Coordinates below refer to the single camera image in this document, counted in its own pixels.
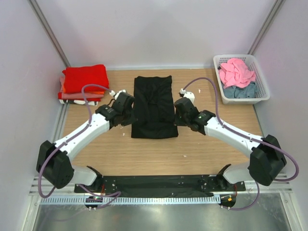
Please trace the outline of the black t-shirt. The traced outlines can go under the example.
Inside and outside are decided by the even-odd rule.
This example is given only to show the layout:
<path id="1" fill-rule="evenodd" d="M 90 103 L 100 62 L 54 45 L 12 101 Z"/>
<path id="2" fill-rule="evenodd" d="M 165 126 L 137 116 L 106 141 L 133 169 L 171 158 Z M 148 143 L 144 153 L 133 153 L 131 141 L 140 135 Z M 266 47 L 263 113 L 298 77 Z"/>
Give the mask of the black t-shirt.
<path id="1" fill-rule="evenodd" d="M 135 139 L 175 138 L 178 128 L 172 97 L 172 76 L 134 79 L 134 115 L 131 137 Z"/>

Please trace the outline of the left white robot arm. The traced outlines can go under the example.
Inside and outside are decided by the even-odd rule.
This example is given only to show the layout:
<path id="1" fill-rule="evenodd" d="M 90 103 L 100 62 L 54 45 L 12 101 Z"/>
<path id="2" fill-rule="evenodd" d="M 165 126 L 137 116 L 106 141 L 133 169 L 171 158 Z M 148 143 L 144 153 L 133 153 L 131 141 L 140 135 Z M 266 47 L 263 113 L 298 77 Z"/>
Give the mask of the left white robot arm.
<path id="1" fill-rule="evenodd" d="M 76 130 L 53 143 L 42 143 L 36 166 L 39 176 L 48 180 L 56 189 L 73 183 L 93 193 L 98 192 L 103 184 L 101 173 L 90 166 L 73 166 L 72 161 L 98 136 L 118 125 L 132 124 L 135 121 L 134 101 L 135 98 L 125 90 L 119 91 L 112 105 L 98 107 L 89 120 Z"/>

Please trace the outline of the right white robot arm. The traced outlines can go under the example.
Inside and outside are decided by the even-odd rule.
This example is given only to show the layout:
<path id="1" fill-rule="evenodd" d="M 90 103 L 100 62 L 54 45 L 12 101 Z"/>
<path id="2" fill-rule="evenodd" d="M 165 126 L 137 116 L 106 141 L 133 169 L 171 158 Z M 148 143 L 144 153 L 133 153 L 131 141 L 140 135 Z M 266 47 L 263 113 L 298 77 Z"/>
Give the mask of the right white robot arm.
<path id="1" fill-rule="evenodd" d="M 275 137 L 252 135 L 219 121 L 210 111 L 198 111 L 186 97 L 177 100 L 174 106 L 177 126 L 187 126 L 194 132 L 217 138 L 249 157 L 248 162 L 228 164 L 217 174 L 217 185 L 221 190 L 227 191 L 234 184 L 246 180 L 269 186 L 285 167 L 286 159 L 277 150 L 280 145 Z"/>

